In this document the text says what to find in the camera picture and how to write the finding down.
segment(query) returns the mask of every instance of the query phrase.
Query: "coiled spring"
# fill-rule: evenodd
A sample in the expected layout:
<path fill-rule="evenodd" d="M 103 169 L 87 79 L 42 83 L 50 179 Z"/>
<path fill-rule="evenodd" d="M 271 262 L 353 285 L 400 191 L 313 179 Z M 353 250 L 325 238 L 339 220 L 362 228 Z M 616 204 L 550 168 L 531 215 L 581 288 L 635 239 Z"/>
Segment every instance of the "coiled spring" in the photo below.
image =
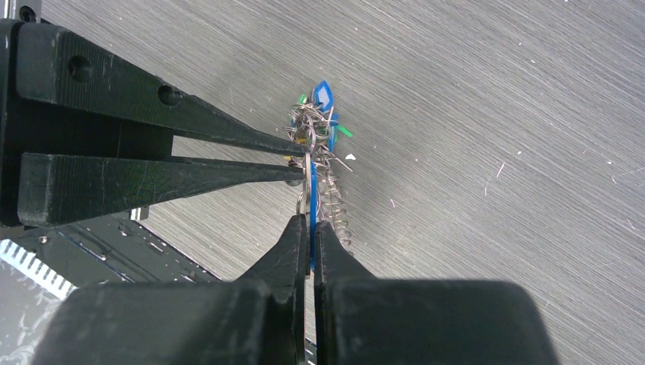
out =
<path fill-rule="evenodd" d="M 333 172 L 331 162 L 337 160 L 348 169 L 349 167 L 328 147 L 332 115 L 333 107 L 327 113 L 322 113 L 315 103 L 308 100 L 291 108 L 291 126 L 284 129 L 292 141 L 308 144 L 312 161 L 316 166 L 316 194 L 320 202 L 316 209 L 316 216 L 320 221 L 328 221 L 332 225 L 341 244 L 348 249 L 351 245 L 351 232 L 345 218 L 347 211 L 338 188 L 338 177 Z M 288 165 L 303 168 L 303 160 L 299 157 L 291 157 Z M 298 199 L 298 207 L 301 202 L 302 196 Z"/>

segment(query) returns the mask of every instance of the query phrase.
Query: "blue plastic tag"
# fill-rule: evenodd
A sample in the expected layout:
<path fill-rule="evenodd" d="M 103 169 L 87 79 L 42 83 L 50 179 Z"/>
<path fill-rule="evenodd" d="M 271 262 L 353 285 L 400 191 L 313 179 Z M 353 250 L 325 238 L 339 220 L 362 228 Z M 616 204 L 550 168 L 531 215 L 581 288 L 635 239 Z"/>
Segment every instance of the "blue plastic tag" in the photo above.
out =
<path fill-rule="evenodd" d="M 320 111 L 323 113 L 327 113 L 334 106 L 334 96 L 327 81 L 321 82 L 313 89 L 312 97 L 316 105 L 320 106 Z"/>
<path fill-rule="evenodd" d="M 336 134 L 337 132 L 337 126 L 338 126 L 338 114 L 334 112 L 332 114 L 331 121 L 329 122 L 329 125 L 331 126 L 329 130 L 329 139 L 327 140 L 327 147 L 329 147 L 329 151 L 333 152 L 334 151 L 334 146 L 336 145 L 336 138 L 338 135 Z"/>
<path fill-rule="evenodd" d="M 310 219 L 309 219 L 309 229 L 310 229 L 310 266 L 311 269 L 313 270 L 314 265 L 316 263 L 316 256 L 315 256 L 315 237 L 316 237 L 316 220 L 318 219 L 318 216 L 316 212 L 318 211 L 318 180 L 316 179 L 316 165 L 313 161 L 311 161 L 311 211 L 310 211 Z"/>

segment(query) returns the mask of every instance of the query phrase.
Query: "brushed metal surface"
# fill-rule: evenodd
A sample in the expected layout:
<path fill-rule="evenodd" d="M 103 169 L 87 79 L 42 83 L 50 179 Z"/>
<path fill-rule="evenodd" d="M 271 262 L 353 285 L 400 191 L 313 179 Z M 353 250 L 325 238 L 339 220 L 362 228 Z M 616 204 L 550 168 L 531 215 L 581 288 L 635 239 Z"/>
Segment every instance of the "brushed metal surface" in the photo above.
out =
<path fill-rule="evenodd" d="M 563 363 L 645 358 L 643 2 L 48 0 L 43 16 L 264 132 L 328 80 L 371 271 L 515 281 Z M 184 140 L 176 154 L 284 163 Z M 230 279 L 296 197 L 238 186 L 145 223 Z"/>

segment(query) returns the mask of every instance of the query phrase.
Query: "green tag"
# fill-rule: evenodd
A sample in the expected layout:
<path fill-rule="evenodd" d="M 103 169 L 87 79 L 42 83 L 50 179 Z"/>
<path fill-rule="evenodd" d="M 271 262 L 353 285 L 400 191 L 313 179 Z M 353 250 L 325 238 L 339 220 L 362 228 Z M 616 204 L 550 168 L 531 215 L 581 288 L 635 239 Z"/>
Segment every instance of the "green tag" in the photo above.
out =
<path fill-rule="evenodd" d="M 339 126 L 338 126 L 338 127 L 336 127 L 336 128 L 337 128 L 339 131 L 341 131 L 341 132 L 345 133 L 345 135 L 346 135 L 346 136 L 348 136 L 348 137 L 351 137 L 351 136 L 353 135 L 350 131 L 348 131 L 348 130 L 347 130 L 345 127 L 343 127 L 342 125 L 339 125 Z"/>

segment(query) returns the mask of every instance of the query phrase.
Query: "screw hole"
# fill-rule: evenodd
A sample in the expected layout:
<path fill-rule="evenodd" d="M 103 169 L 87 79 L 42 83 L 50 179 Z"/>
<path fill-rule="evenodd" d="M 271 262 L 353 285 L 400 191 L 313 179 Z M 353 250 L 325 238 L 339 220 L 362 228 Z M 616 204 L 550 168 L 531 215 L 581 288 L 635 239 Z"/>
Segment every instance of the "screw hole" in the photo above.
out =
<path fill-rule="evenodd" d="M 174 90 L 172 87 L 168 85 L 159 87 L 159 91 L 157 92 L 157 95 L 159 96 L 159 100 L 163 104 L 168 106 L 175 106 L 179 104 L 183 97 L 181 91 Z"/>
<path fill-rule="evenodd" d="M 28 6 L 23 6 L 20 9 L 19 14 L 20 14 L 21 20 L 26 21 L 27 23 L 35 23 L 37 20 L 36 12 L 33 11 L 33 9 Z"/>
<path fill-rule="evenodd" d="M 83 56 L 74 56 L 69 59 L 67 64 L 69 74 L 77 82 L 87 83 L 94 75 L 94 67 L 88 59 Z"/>

